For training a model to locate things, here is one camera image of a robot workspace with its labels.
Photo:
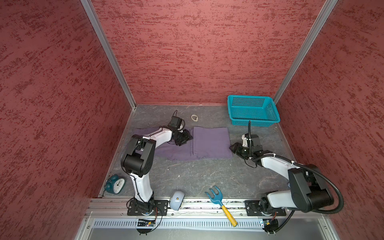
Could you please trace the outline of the purple trousers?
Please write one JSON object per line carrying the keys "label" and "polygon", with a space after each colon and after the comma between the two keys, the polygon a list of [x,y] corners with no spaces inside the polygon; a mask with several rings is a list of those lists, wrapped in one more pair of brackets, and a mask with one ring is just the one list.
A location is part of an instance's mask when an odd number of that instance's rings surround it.
{"label": "purple trousers", "polygon": [[193,139],[182,146],[165,143],[157,147],[155,156],[172,161],[203,159],[228,160],[233,157],[228,128],[188,128]]}

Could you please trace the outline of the teal plastic basket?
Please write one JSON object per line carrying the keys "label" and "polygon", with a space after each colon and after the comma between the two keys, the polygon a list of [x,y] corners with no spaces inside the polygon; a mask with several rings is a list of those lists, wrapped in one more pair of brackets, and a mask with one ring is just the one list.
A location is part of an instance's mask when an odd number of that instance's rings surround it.
{"label": "teal plastic basket", "polygon": [[277,107],[270,97],[229,95],[229,117],[234,126],[269,127],[281,121]]}

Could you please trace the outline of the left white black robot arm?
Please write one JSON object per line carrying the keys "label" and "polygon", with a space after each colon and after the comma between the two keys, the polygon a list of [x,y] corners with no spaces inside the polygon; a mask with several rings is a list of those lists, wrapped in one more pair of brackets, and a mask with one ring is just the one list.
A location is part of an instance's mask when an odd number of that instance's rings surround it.
{"label": "left white black robot arm", "polygon": [[153,166],[156,148],[168,142],[182,146],[192,139],[188,130],[163,127],[150,134],[131,137],[122,153],[121,168],[132,180],[135,190],[134,206],[139,213],[150,215],[155,210],[149,172]]}

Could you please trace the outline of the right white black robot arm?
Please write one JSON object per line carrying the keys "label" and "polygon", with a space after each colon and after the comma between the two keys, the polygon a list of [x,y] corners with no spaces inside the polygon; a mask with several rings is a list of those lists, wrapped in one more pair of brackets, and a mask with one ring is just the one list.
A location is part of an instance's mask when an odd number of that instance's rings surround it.
{"label": "right white black robot arm", "polygon": [[315,165],[302,165],[283,156],[257,147],[253,150],[241,143],[230,146],[230,150],[243,160],[254,162],[286,178],[289,190],[267,193],[259,201],[259,211],[270,214],[273,210],[286,208],[303,213],[318,212],[334,204],[334,197],[328,188],[329,181]]}

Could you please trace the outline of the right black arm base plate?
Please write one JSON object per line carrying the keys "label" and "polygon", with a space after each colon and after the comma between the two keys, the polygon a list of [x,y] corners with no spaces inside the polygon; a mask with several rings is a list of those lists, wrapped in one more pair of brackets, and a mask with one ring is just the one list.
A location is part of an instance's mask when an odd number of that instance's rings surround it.
{"label": "right black arm base plate", "polygon": [[245,209],[247,212],[247,216],[281,217],[287,215],[286,210],[284,208],[273,208],[265,199],[246,200]]}

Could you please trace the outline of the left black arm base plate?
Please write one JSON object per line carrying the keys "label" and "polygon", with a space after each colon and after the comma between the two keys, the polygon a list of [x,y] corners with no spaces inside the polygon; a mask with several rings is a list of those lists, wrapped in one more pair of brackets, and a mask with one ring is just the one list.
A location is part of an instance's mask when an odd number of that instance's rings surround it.
{"label": "left black arm base plate", "polygon": [[166,216],[168,200],[150,200],[148,203],[133,199],[127,203],[128,216]]}

